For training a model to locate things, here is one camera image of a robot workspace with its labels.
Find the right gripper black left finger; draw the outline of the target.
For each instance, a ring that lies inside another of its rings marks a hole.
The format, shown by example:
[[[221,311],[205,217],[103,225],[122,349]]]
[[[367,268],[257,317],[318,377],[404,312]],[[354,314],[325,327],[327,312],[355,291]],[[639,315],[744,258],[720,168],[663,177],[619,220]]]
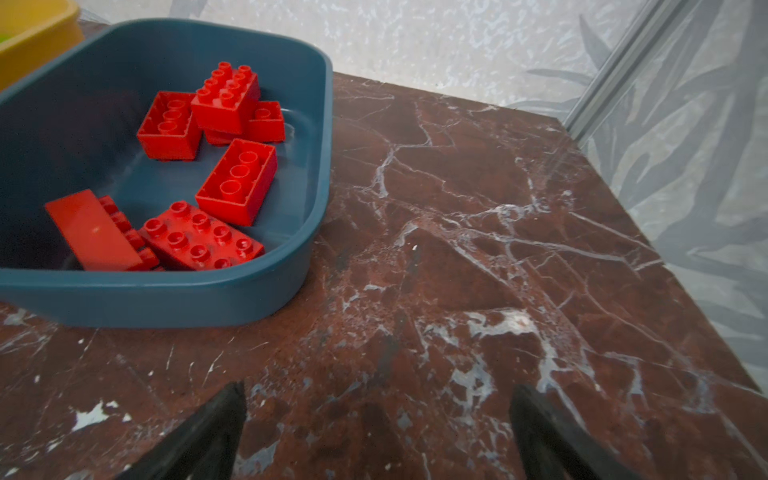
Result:
[[[120,479],[230,479],[246,420],[244,383],[231,382]]]

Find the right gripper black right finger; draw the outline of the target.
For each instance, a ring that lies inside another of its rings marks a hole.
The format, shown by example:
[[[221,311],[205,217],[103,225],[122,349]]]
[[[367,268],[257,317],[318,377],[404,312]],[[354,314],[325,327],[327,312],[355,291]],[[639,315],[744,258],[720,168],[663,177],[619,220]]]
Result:
[[[515,387],[509,417],[528,479],[639,477],[530,385]]]

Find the yellow plastic bin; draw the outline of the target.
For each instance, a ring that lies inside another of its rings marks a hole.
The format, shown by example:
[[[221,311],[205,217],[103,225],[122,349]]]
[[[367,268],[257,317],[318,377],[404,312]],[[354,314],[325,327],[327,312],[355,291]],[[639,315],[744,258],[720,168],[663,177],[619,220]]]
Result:
[[[1,2],[1,90],[84,40],[70,0]]]

